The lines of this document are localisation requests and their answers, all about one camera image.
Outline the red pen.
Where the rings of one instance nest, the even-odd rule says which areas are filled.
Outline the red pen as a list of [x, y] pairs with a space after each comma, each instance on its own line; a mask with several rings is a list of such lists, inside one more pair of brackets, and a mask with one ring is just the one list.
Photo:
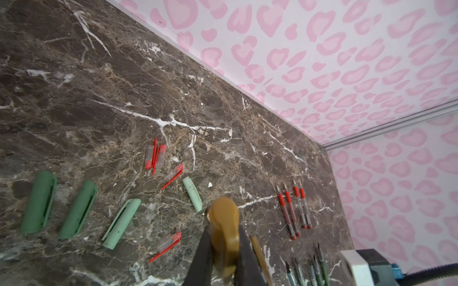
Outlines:
[[299, 209], [299, 219], [300, 219], [300, 222], [301, 222], [301, 227], [304, 228], [304, 229], [307, 229], [308, 225], [307, 225], [307, 220], [306, 220], [306, 216], [305, 216], [305, 213], [304, 213], [304, 209], [303, 209], [303, 206], [302, 206], [301, 193], [299, 191], [298, 184], [296, 183], [296, 181], [294, 179], [293, 179], [293, 191], [295, 193], [295, 197], [297, 198], [297, 206], [298, 206], [298, 209]]
[[309, 212], [308, 205], [307, 205], [307, 200], [306, 200], [306, 195], [305, 195], [305, 188], [303, 187], [302, 182], [299, 182], [299, 192], [301, 194], [302, 203], [304, 205], [305, 220], [306, 220], [307, 228], [309, 230], [312, 230], [312, 220], [311, 220], [310, 212]]
[[293, 207], [293, 204], [292, 204], [291, 193], [289, 192], [289, 190], [287, 188], [287, 185], [285, 183], [284, 183], [284, 192], [285, 192], [288, 208], [289, 208], [289, 211], [291, 213], [292, 225], [293, 225], [293, 229], [295, 231], [295, 235], [296, 235], [296, 237], [300, 237], [301, 233], [300, 233], [300, 229], [299, 229], [299, 226], [298, 226], [298, 221], [297, 221], [297, 217], [296, 217], [296, 214], [295, 214], [295, 211], [294, 211], [294, 207]]
[[293, 225], [291, 223], [291, 219], [290, 219], [290, 216], [289, 216], [287, 208], [286, 208], [286, 203], [285, 203], [285, 199], [284, 199], [283, 193], [280, 191], [280, 188], [278, 186], [276, 186], [276, 191], [277, 191], [277, 196], [279, 198], [279, 202], [280, 202], [280, 205], [281, 205], [281, 208], [282, 208], [282, 211], [283, 211], [283, 215], [285, 217], [286, 225], [287, 225], [287, 228], [289, 230], [291, 239], [293, 241], [295, 241], [297, 239], [297, 237], [295, 235], [295, 231], [293, 229]]

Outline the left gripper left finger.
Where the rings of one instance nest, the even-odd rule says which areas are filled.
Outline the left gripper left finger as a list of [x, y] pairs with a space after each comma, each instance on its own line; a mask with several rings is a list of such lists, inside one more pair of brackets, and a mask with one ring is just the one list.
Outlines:
[[209, 226], [202, 234], [198, 248], [182, 286], [210, 286], [213, 271], [213, 246]]

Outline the dark green pen cap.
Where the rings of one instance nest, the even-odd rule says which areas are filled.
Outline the dark green pen cap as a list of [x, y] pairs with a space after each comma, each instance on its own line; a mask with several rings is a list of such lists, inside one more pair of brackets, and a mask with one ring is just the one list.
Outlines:
[[83, 183], [59, 231], [58, 239], [66, 240], [79, 234], [93, 206], [98, 190], [98, 186], [91, 180], [86, 180]]
[[57, 191], [57, 176], [47, 170], [40, 170], [33, 183], [20, 232], [32, 234], [44, 228], [50, 217]]

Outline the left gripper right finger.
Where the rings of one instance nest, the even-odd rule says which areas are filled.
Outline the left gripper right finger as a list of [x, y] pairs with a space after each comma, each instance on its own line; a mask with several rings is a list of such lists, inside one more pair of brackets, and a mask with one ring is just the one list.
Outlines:
[[236, 261], [234, 273], [235, 286], [267, 286], [267, 281], [262, 275], [250, 239], [242, 225], [239, 225], [239, 256]]

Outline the light green pen cap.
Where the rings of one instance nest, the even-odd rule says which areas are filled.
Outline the light green pen cap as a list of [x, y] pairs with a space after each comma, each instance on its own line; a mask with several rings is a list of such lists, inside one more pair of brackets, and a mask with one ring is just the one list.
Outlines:
[[140, 199], [129, 199], [125, 202], [102, 238], [103, 247], [109, 250], [113, 250], [116, 247], [140, 204]]
[[182, 180], [184, 187], [187, 191], [187, 194], [194, 206], [196, 212], [201, 212], [203, 209], [202, 199], [200, 198], [198, 189], [194, 185], [192, 179], [188, 176]]

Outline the dark green pen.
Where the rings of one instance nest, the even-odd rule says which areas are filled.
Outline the dark green pen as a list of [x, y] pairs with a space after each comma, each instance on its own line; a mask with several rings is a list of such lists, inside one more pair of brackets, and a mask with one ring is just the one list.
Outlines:
[[325, 286], [330, 286], [330, 280], [328, 275], [328, 269], [324, 260], [322, 248], [319, 243], [317, 243], [317, 255], [318, 255], [318, 264], [320, 268], [321, 278]]
[[308, 266], [308, 271], [309, 271], [310, 281], [311, 281], [312, 286], [318, 286], [316, 271], [314, 269], [313, 262], [311, 260], [308, 260], [307, 266]]

